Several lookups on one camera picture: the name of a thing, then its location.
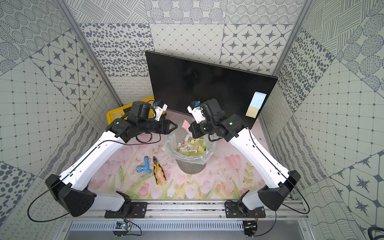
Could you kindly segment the blue sticky note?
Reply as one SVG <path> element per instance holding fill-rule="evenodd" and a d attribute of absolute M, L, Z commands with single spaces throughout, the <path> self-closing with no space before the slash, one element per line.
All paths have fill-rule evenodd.
<path fill-rule="evenodd" d="M 251 100 L 250 107 L 261 109 L 266 97 L 267 94 L 255 92 Z"/>

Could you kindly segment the yellow sticky note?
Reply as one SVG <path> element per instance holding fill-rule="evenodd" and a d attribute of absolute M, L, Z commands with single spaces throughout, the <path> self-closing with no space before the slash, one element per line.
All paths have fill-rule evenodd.
<path fill-rule="evenodd" d="M 247 109 L 247 112 L 246 112 L 246 117 L 256 119 L 258 114 L 259 114 L 259 110 L 260 109 L 258 109 L 258 108 L 249 106 L 248 109 Z"/>

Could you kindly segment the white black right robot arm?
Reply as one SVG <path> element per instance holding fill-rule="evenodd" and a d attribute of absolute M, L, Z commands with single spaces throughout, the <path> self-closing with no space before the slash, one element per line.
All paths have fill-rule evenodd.
<path fill-rule="evenodd" d="M 224 139 L 238 149 L 264 179 L 264 187 L 242 195 L 239 208 L 251 211 L 267 207 L 277 211 L 296 187 L 300 174 L 288 170 L 272 157 L 254 137 L 247 121 L 237 114 L 227 116 L 217 100 L 193 101 L 187 109 L 195 119 L 189 127 L 193 138 L 215 134 Z"/>

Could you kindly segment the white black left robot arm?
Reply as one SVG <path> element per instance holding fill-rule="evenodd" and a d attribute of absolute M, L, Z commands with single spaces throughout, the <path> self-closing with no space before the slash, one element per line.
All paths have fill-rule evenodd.
<path fill-rule="evenodd" d="M 132 104 L 130 111 L 113 120 L 99 140 L 60 175 L 50 175 L 46 185 L 54 199 L 73 217 L 87 211 L 107 211 L 118 218 L 131 214 L 131 198 L 122 193 L 96 193 L 88 189 L 94 174 L 129 140 L 140 134 L 168 135 L 177 125 L 162 116 L 168 106 L 161 101 Z"/>

